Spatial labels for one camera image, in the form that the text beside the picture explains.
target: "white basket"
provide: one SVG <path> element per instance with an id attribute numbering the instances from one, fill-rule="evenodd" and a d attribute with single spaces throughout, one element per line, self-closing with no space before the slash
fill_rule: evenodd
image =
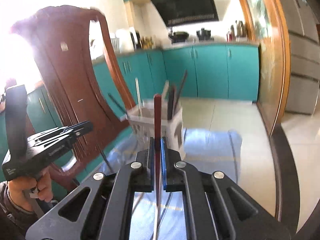
<path id="1" fill-rule="evenodd" d="M 167 120 L 168 102 L 162 102 L 161 109 L 161 137 L 167 138 L 167 146 L 169 149 L 178 151 L 181 160 L 184 160 L 186 153 L 183 147 L 183 122 L 182 122 L 182 107 L 177 106 L 176 114 L 172 120 Z M 139 116 L 139 106 L 128 111 L 127 119 L 132 127 L 133 133 L 141 138 L 155 137 L 155 111 L 154 101 L 143 101 L 141 108 L 142 117 Z"/>

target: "person's arm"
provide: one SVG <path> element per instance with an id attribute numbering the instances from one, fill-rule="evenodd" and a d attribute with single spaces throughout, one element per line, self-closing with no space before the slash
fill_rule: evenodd
<path id="1" fill-rule="evenodd" d="M 23 190 L 37 186 L 39 199 L 49 202 L 52 199 L 51 179 L 48 172 L 36 182 L 34 178 L 19 177 L 0 183 L 0 206 L 7 218 L 25 235 L 28 228 L 37 221 L 32 206 L 23 195 Z"/>

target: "floor tile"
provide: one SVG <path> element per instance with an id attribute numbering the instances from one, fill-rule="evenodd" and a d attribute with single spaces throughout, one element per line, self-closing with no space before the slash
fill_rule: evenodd
<path id="1" fill-rule="evenodd" d="M 298 230 L 320 199 L 320 104 L 313 115 L 285 113 L 281 123 L 296 164 L 300 187 Z"/>
<path id="2" fill-rule="evenodd" d="M 271 215 L 276 183 L 270 143 L 260 113 L 251 102 L 182 98 L 186 128 L 235 130 L 242 137 L 239 185 Z"/>
<path id="3" fill-rule="evenodd" d="M 239 186 L 271 215 L 275 215 L 276 183 L 270 150 L 245 151 L 241 147 Z"/>
<path id="4" fill-rule="evenodd" d="M 320 199 L 320 144 L 292 144 L 290 146 L 300 187 L 299 230 Z"/>

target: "chair backrest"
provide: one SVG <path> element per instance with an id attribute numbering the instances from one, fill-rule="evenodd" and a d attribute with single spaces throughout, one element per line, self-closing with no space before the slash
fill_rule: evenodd
<path id="1" fill-rule="evenodd" d="M 62 171 L 52 165 L 52 179 L 72 190 L 72 179 L 95 159 L 126 127 L 102 96 L 94 75 L 90 48 L 90 21 L 99 21 L 105 43 L 105 58 L 110 74 L 127 109 L 135 103 L 121 75 L 105 17 L 95 9 L 63 5 L 39 10 L 32 17 L 16 22 L 12 32 L 31 46 L 44 85 L 63 125 L 83 121 L 93 123 L 93 132 L 74 144 L 76 162 Z"/>

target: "hand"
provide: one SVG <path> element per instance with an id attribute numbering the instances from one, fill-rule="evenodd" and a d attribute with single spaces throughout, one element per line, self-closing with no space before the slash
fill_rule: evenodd
<path id="1" fill-rule="evenodd" d="M 9 194 L 12 201 L 26 211 L 33 211 L 31 204 L 25 198 L 23 190 L 38 187 L 40 200 L 50 202 L 53 198 L 50 174 L 47 169 L 43 170 L 42 178 L 37 182 L 31 177 L 19 177 L 8 182 Z"/>

